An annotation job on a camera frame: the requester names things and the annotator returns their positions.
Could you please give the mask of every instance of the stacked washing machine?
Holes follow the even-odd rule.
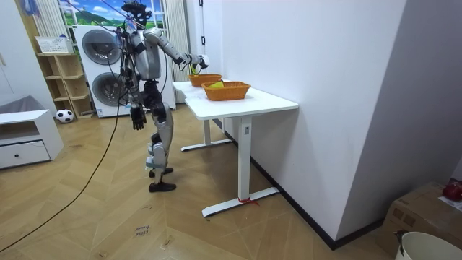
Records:
[[[114,27],[110,26],[106,28],[115,30]],[[115,34],[99,26],[78,25],[74,28],[74,35],[98,116],[100,118],[116,116],[119,105],[118,93],[122,84],[116,79],[121,65],[121,50],[118,48],[113,49],[114,47],[120,47],[114,37]],[[162,90],[165,82],[162,100],[168,103],[171,108],[175,108],[170,62],[168,60],[165,62],[164,53],[160,49],[159,55],[161,77],[157,79],[159,82],[158,88],[159,91]],[[141,81],[140,91],[143,90],[143,86],[144,82]],[[120,105],[119,115],[128,114],[130,114],[129,106]]]

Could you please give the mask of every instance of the soccer ball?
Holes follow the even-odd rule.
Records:
[[[56,112],[56,119],[58,119],[61,123],[68,123],[74,120],[74,113],[67,109],[59,110]]]

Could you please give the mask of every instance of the herringbone floor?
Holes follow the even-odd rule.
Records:
[[[180,105],[165,176],[175,191],[151,194],[144,170],[154,127],[131,130],[119,119],[109,152],[87,190],[73,205],[0,259],[391,259],[366,235],[330,251],[281,195],[208,219],[204,207],[237,196],[233,144],[180,152],[202,141],[201,122]],[[58,125],[64,149],[53,162],[0,171],[0,249],[70,202],[99,161],[115,119]],[[224,136],[212,126],[212,139]],[[251,191],[269,187],[252,168]]]

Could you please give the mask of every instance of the black baseboard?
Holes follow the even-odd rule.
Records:
[[[219,127],[222,128],[222,122],[218,119],[214,119],[213,122]],[[228,132],[225,131],[225,135],[228,139],[232,141],[232,143],[236,146],[239,147],[239,144],[236,142],[234,138]],[[348,244],[349,242],[352,242],[353,240],[369,233],[370,231],[380,227],[382,225],[383,220],[378,220],[370,225],[367,225],[349,235],[344,236],[343,238],[340,238],[338,240],[332,239],[326,231],[287,193],[287,191],[282,188],[279,183],[277,183],[276,180],[273,179],[269,175],[269,173],[261,167],[261,165],[253,159],[253,157],[250,157],[250,162],[260,171],[260,173],[266,178],[266,180],[271,183],[272,186],[276,187],[279,189],[279,193],[289,202],[289,204],[295,209],[295,211],[300,214],[300,216],[311,226],[311,228],[319,235],[319,237],[324,241],[324,243],[327,244],[327,246],[331,250],[336,250],[341,246],[344,246]]]

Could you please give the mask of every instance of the red string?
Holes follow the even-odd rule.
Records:
[[[253,200],[251,200],[250,198],[248,198],[248,199],[243,199],[243,200],[240,200],[239,198],[237,198],[237,200],[238,200],[240,203],[247,203],[247,202],[249,202],[249,203],[251,203],[251,204],[255,204],[255,205],[257,205],[257,206],[260,206],[260,204],[259,204],[258,202],[253,201]]]

